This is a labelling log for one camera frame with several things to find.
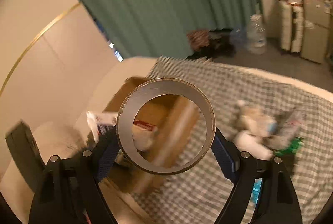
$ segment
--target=gray carpet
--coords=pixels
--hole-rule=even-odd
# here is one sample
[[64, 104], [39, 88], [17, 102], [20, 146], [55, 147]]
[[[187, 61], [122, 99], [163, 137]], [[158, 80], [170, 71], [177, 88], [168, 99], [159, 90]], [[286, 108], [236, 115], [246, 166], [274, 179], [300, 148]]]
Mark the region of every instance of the gray carpet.
[[266, 70], [302, 80], [333, 93], [333, 75], [328, 63], [318, 64], [300, 58], [299, 54], [284, 52], [278, 47], [276, 39], [267, 40], [267, 50], [262, 55], [238, 48], [234, 57], [220, 56], [214, 62]]

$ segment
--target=gray checkered blanket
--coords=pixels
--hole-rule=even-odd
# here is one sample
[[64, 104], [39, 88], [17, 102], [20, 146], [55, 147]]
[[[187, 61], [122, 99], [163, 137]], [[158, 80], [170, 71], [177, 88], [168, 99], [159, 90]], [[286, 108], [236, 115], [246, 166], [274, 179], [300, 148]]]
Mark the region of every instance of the gray checkered blanket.
[[[180, 78], [197, 86], [210, 100], [217, 127], [227, 139], [243, 99], [261, 106], [267, 115], [290, 112], [300, 103], [306, 111], [306, 124], [297, 134], [305, 139], [296, 155], [294, 184], [303, 223], [310, 223], [323, 208], [333, 190], [333, 104], [293, 85], [247, 73], [235, 66], [203, 60], [189, 61], [161, 57], [150, 78]], [[194, 158], [204, 143], [206, 127], [201, 117], [178, 164]], [[233, 185], [224, 178], [210, 150], [187, 172], [170, 176], [164, 185], [148, 196], [133, 194], [137, 203], [156, 223], [214, 223]], [[249, 223], [254, 204], [249, 203], [243, 223]]]

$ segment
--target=plastic bottle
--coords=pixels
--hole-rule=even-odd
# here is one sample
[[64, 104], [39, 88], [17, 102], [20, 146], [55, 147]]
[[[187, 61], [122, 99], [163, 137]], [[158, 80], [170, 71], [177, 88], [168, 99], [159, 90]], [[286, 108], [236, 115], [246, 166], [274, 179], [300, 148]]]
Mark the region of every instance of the plastic bottle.
[[254, 54], [263, 54], [266, 50], [266, 36], [261, 15], [252, 15], [247, 25], [247, 49]]

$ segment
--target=tape roll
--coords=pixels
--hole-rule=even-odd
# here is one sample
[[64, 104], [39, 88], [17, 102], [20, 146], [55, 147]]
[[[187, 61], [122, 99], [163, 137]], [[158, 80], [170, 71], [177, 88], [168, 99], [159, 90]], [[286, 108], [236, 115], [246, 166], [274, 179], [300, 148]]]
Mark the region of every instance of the tape roll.
[[[199, 154], [179, 167], [164, 168], [145, 160], [134, 146], [132, 125], [140, 108], [149, 100], [166, 94], [181, 95], [201, 110], [206, 120], [207, 133], [203, 148]], [[117, 117], [117, 138], [124, 155], [138, 168], [152, 174], [173, 175], [189, 170], [208, 152], [215, 136], [215, 116], [208, 98], [194, 85], [177, 78], [157, 78], [135, 88], [122, 103]]]

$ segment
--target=metal screw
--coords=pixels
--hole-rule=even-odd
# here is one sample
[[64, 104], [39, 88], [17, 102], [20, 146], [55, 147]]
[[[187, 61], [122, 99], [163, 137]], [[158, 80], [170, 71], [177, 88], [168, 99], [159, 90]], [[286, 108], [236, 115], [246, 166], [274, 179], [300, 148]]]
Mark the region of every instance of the metal screw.
[[243, 151], [243, 152], [240, 153], [240, 156], [243, 157], [243, 158], [249, 158], [250, 154], [248, 152]]
[[50, 157], [50, 161], [51, 162], [56, 162], [58, 160], [58, 156], [57, 155], [52, 155], [51, 157]]
[[277, 164], [281, 164], [282, 163], [282, 159], [279, 157], [274, 158], [274, 162]]
[[91, 156], [91, 151], [90, 150], [84, 151], [83, 156]]

